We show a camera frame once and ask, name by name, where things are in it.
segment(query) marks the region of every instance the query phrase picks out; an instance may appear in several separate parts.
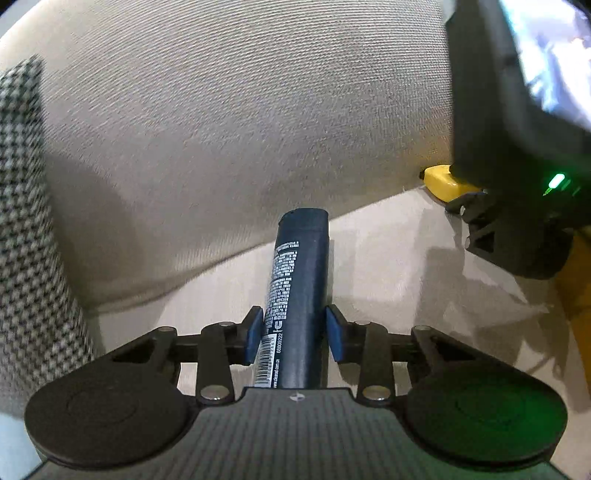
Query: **yellow object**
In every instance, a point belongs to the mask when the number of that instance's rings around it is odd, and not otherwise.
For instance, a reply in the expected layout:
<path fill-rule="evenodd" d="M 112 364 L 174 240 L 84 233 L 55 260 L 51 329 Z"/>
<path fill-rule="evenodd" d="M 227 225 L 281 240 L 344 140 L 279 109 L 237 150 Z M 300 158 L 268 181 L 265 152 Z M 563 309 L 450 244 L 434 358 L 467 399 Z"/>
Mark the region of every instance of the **yellow object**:
<path fill-rule="evenodd" d="M 445 203 L 451 202 L 465 193 L 479 192 L 481 190 L 469 183 L 461 183 L 452 177 L 449 172 L 449 165 L 429 167 L 425 170 L 424 175 L 425 186 L 435 197 Z"/>
<path fill-rule="evenodd" d="M 556 276 L 556 289 L 577 340 L 591 393 L 591 243 L 579 233 L 574 236 L 568 260 Z"/>

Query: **houndstooth pillow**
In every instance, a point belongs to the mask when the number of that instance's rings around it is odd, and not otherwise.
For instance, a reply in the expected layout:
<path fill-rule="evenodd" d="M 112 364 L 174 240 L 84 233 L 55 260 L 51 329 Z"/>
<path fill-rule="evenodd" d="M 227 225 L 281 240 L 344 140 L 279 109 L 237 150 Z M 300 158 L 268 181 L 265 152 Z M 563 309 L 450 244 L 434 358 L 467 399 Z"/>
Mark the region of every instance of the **houndstooth pillow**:
<path fill-rule="evenodd" d="M 41 60 L 0 77 L 0 411 L 93 357 L 53 236 L 43 164 Z"/>

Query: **beige fabric cushion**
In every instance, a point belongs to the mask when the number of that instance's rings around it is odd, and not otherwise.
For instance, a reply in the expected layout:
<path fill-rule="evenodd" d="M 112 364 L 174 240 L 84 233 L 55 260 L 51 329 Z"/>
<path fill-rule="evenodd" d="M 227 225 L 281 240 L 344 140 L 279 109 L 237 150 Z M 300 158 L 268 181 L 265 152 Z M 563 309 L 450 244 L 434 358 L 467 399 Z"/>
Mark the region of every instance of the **beige fabric cushion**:
<path fill-rule="evenodd" d="M 0 40 L 37 53 L 47 177 L 87 307 L 152 298 L 449 160 L 439 0 L 42 0 Z"/>
<path fill-rule="evenodd" d="M 428 324 L 527 371 L 556 389 L 569 424 L 554 463 L 573 480 L 591 471 L 591 400 L 574 337 L 553 285 L 515 278 L 463 248 L 466 226 L 448 217 L 423 190 L 413 190 L 330 223 L 332 301 L 350 320 L 390 332 Z M 273 245 L 238 255 L 148 305 L 99 319 L 107 349 L 160 325 L 197 333 L 209 323 L 239 322 L 265 305 Z M 194 393 L 195 365 L 184 365 L 180 388 Z M 329 365 L 329 385 L 354 385 L 359 370 Z M 399 394 L 409 388 L 396 365 Z M 252 369 L 236 368 L 236 391 Z"/>

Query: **dark blue can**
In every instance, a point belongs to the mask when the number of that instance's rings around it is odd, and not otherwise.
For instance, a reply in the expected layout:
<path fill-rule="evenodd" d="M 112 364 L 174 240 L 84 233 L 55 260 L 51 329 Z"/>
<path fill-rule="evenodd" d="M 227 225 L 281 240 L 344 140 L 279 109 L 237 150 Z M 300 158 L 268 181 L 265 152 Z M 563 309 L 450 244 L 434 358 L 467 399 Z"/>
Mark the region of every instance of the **dark blue can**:
<path fill-rule="evenodd" d="M 329 220 L 299 208 L 279 222 L 256 387 L 320 388 Z"/>

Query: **green led light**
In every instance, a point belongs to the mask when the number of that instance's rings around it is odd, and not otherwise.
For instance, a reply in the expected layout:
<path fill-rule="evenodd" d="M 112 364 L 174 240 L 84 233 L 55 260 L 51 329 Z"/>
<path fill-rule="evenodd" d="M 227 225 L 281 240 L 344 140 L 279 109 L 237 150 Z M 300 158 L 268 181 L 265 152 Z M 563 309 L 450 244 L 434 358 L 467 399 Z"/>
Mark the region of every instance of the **green led light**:
<path fill-rule="evenodd" d="M 554 190 L 558 185 L 560 185 L 563 180 L 566 178 L 566 176 L 564 175 L 564 173 L 557 173 L 554 178 L 552 180 L 550 180 L 550 183 L 548 184 L 548 188 L 551 190 Z"/>

